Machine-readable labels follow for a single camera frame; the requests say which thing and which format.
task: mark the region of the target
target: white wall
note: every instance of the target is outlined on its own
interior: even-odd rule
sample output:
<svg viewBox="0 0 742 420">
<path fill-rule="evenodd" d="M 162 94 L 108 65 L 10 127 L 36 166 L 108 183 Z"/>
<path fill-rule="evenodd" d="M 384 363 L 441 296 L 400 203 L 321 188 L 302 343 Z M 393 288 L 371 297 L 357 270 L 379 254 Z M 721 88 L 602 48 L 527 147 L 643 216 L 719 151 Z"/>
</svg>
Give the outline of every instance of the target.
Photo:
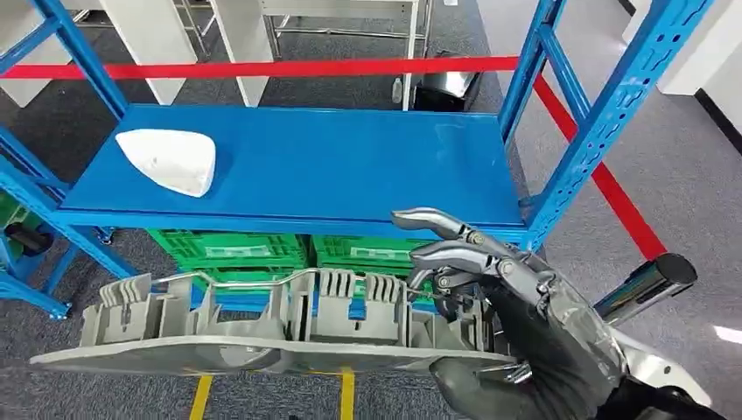
<svg viewBox="0 0 742 420">
<path fill-rule="evenodd" d="M 636 13 L 623 33 L 626 42 L 634 38 L 649 11 L 651 1 L 633 0 L 633 3 Z M 666 95 L 694 95 L 705 86 L 742 43 L 740 16 L 742 0 L 715 0 L 657 83 L 660 92 Z"/>
<path fill-rule="evenodd" d="M 703 90 L 742 132 L 742 44 L 711 77 Z"/>
</svg>

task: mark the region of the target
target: green plastic crate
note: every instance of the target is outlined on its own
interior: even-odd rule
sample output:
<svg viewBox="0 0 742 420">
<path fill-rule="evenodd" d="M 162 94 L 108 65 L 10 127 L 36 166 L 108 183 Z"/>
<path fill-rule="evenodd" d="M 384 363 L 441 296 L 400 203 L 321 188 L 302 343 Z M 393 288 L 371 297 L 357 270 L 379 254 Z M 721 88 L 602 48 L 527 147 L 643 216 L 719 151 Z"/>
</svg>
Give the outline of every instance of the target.
<svg viewBox="0 0 742 420">
<path fill-rule="evenodd" d="M 7 192 L 0 190 L 0 229 L 5 229 L 11 223 L 23 223 L 24 226 L 31 230 L 41 225 L 41 219 L 34 213 L 31 213 L 25 207 L 21 206 L 16 199 Z M 17 241 L 8 242 L 10 254 L 18 259 L 23 254 L 23 245 Z"/>
<path fill-rule="evenodd" d="M 181 267 L 307 266 L 307 247 L 295 234 L 148 230 Z"/>
<path fill-rule="evenodd" d="M 7 192 L 0 191 L 0 227 L 5 229 L 11 223 L 23 222 L 31 214 Z"/>
<path fill-rule="evenodd" d="M 412 268 L 410 251 L 431 241 L 366 236 L 313 235 L 311 242 L 317 251 L 317 264 L 320 267 L 335 264 L 397 267 L 409 270 Z"/>
<path fill-rule="evenodd" d="M 195 269 L 181 268 L 184 272 L 203 271 L 213 277 L 219 283 L 250 283 L 250 282 L 270 282 L 277 281 L 290 275 L 293 268 L 276 268 L 276 267 L 253 267 L 253 268 L 221 268 L 221 269 Z M 205 291 L 207 282 L 200 277 L 193 279 L 193 284 Z M 265 294 L 270 292 L 270 287 L 255 289 L 217 289 L 217 293 L 234 294 Z"/>
</svg>

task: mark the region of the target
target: black object on floor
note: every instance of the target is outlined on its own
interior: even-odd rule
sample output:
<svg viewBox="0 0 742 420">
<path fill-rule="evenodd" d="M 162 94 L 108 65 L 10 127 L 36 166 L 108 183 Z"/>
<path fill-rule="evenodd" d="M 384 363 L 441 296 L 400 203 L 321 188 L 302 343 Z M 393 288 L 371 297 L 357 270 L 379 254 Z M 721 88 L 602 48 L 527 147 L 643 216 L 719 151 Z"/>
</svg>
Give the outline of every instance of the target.
<svg viewBox="0 0 742 420">
<path fill-rule="evenodd" d="M 24 246 L 25 256 L 38 256 L 52 247 L 54 239 L 50 234 L 41 234 L 23 226 L 23 223 L 11 223 L 5 227 L 5 236 Z"/>
<path fill-rule="evenodd" d="M 436 57 L 465 57 L 442 51 Z M 417 111 L 468 111 L 480 91 L 481 73 L 447 72 L 426 74 L 415 87 Z"/>
<path fill-rule="evenodd" d="M 718 107 L 705 90 L 698 89 L 698 92 L 694 96 L 703 109 L 709 113 L 711 119 L 714 120 L 714 123 L 716 123 L 726 138 L 729 139 L 734 148 L 739 153 L 742 153 L 742 133 L 739 133 L 734 124 L 724 115 L 724 111 Z"/>
</svg>

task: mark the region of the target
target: blue shelf upright post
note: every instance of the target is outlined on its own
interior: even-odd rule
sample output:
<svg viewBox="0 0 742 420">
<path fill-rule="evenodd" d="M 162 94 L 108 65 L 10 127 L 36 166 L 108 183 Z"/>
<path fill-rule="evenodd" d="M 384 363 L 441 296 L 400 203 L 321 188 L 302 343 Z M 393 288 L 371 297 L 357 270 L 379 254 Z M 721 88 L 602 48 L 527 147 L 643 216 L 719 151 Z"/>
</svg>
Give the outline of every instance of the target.
<svg viewBox="0 0 742 420">
<path fill-rule="evenodd" d="M 93 82 L 95 89 L 114 115 L 120 119 L 126 107 L 123 94 L 108 77 L 92 50 L 87 46 L 85 39 L 74 27 L 67 11 L 58 1 L 34 0 L 33 2 L 44 21 L 18 44 L 0 55 L 0 73 L 15 66 L 36 46 L 56 34 Z M 3 269 L 0 270 L 0 298 L 23 299 L 49 312 L 53 319 L 63 319 L 70 305 L 55 299 L 53 291 L 78 249 L 85 250 L 106 269 L 119 277 L 136 274 L 133 268 L 110 249 L 101 245 L 93 235 L 96 232 L 102 239 L 109 238 L 110 228 L 74 227 L 59 222 L 54 212 L 57 210 L 58 202 L 67 196 L 70 185 L 60 181 L 4 127 L 0 127 L 0 148 L 13 162 L 6 157 L 0 157 L 0 188 L 45 222 L 39 229 L 52 235 L 62 234 L 72 243 L 67 252 L 57 261 L 55 269 L 46 279 L 45 284 L 37 290 L 32 288 L 26 279 L 38 267 L 42 256 L 22 255 L 16 260 L 10 251 L 7 238 L 0 238 L 3 241 L 0 244 L 0 258 L 3 262 Z"/>
<path fill-rule="evenodd" d="M 535 28 L 531 35 L 544 45 L 542 50 L 554 67 L 577 121 L 577 134 L 542 193 L 535 198 L 526 220 L 528 234 L 524 246 L 541 247 L 711 3 L 712 0 L 654 0 L 644 23 L 587 114 L 585 93 L 578 87 L 553 26 L 542 24 Z"/>
<path fill-rule="evenodd" d="M 87 76 L 95 92 L 103 99 L 111 113 L 118 119 L 123 118 L 129 104 L 113 79 L 103 68 L 93 48 L 82 36 L 82 32 L 75 26 L 67 9 L 60 0 L 31 0 L 41 16 L 48 20 L 59 22 L 57 37 L 72 56 L 80 70 Z"/>
<path fill-rule="evenodd" d="M 510 145 L 513 139 L 515 129 L 533 91 L 536 76 L 546 65 L 546 53 L 542 43 L 539 42 L 538 29 L 542 25 L 556 26 L 565 4 L 566 0 L 539 0 L 535 7 L 533 20 L 528 28 L 521 55 L 518 57 L 518 67 L 513 73 L 513 79 L 507 88 L 505 101 L 498 115 L 502 140 L 506 146 Z"/>
</svg>

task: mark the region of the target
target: gray carpet floor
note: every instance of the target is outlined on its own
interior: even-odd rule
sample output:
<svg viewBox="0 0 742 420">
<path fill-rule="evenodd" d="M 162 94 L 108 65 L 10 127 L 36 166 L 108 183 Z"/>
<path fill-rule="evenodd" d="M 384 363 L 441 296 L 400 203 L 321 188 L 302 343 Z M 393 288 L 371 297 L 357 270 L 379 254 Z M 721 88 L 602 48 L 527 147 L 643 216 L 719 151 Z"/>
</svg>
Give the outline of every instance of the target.
<svg viewBox="0 0 742 420">
<path fill-rule="evenodd" d="M 431 50 L 489 53 L 475 2 L 443 7 L 439 2 Z M 369 30 L 402 30 L 403 23 L 377 20 L 304 18 L 299 25 L 337 25 Z M 223 44 L 212 31 L 211 61 L 226 61 Z M 86 31 L 104 62 L 130 62 L 113 30 Z M 287 60 L 394 57 L 403 53 L 400 40 L 285 34 Z M 397 109 L 391 101 L 393 76 L 360 78 L 273 79 L 261 106 Z M 141 81 L 120 83 L 133 102 L 154 102 Z M 494 112 L 502 95 L 495 74 L 487 74 L 474 110 Z M 188 80 L 176 103 L 240 104 L 234 80 Z M 113 129 L 114 120 L 85 82 L 55 81 L 27 108 L 17 109 L 0 97 L 0 123 L 10 127 L 61 179 L 74 181 Z M 520 172 L 516 155 L 511 164 Z M 175 270 L 172 259 L 139 230 L 119 230 L 112 245 L 138 270 L 156 276 Z M 46 278 L 67 247 L 55 243 L 31 279 Z M 0 410 L 2 418 L 183 418 L 197 386 L 196 378 L 91 375 L 44 372 L 29 368 L 35 354 L 75 347 L 81 311 L 97 299 L 97 291 L 114 278 L 85 255 L 78 256 L 55 296 L 72 302 L 69 319 L 51 321 L 42 311 L 17 301 L 0 301 Z M 340 380 L 326 375 L 240 374 L 214 379 L 206 418 L 336 418 Z M 427 375 L 359 374 L 355 414 L 359 418 L 456 418 Z"/>
</svg>

